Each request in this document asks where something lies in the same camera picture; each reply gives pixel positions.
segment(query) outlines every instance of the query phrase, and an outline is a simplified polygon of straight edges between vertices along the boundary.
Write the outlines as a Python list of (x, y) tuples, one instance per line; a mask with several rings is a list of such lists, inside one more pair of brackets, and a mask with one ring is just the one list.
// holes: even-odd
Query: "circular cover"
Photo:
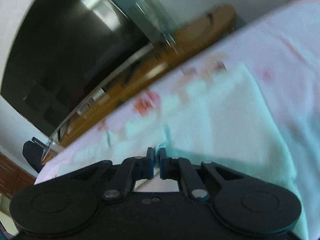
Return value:
[(289, 190), (271, 183), (229, 181), (215, 198), (214, 208), (232, 227), (252, 235), (268, 235), (295, 225), (299, 199)]
[(75, 229), (95, 213), (96, 197), (81, 181), (52, 180), (17, 193), (10, 214), (22, 229), (37, 234), (60, 234)]

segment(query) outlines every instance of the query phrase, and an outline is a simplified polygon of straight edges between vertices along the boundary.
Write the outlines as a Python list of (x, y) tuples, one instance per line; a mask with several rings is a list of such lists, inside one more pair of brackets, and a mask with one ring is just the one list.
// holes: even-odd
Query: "black chair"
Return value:
[(30, 164), (30, 166), (38, 173), (43, 168), (41, 165), (43, 150), (43, 147), (32, 141), (25, 142), (22, 149), (22, 155)]

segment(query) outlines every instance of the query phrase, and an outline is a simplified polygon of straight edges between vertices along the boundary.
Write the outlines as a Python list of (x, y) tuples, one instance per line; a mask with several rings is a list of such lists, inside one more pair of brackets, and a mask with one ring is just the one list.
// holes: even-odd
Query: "brown wooden surface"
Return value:
[(0, 193), (8, 198), (25, 187), (33, 185), (36, 178), (24, 171), (0, 152)]
[(220, 40), (225, 33), (232, 31), (235, 22), (234, 7), (223, 5), (176, 31), (174, 37), (177, 53), (169, 46), (156, 46), (143, 58), (141, 65), (134, 71), (128, 82), (124, 83), (124, 74), (120, 74), (98, 103), (70, 123), (68, 133), (65, 132), (61, 139), (61, 146), (68, 146), (123, 102)]

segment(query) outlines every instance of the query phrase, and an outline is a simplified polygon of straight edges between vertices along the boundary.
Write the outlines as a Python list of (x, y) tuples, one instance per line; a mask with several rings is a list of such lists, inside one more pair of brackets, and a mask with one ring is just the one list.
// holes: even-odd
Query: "pink bed sheet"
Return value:
[(161, 106), (171, 93), (197, 75), (244, 63), (255, 77), (296, 166), (297, 186), (307, 215), (309, 238), (320, 238), (320, 0), (294, 0), (238, 30), (182, 64), (146, 91), (106, 116), (48, 162), (36, 183), (54, 177), (61, 164), (106, 131)]

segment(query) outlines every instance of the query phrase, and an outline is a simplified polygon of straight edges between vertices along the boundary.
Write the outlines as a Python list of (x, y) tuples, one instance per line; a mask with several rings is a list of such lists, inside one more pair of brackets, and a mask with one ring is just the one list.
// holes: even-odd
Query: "wooden table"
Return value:
[(68, 146), (118, 106), (145, 89), (155, 80), (192, 56), (220, 40), (235, 27), (236, 11), (222, 5), (174, 33), (176, 52), (169, 46), (156, 45), (134, 70), (120, 73), (110, 84), (106, 94), (83, 115), (74, 116), (61, 138), (60, 145)]

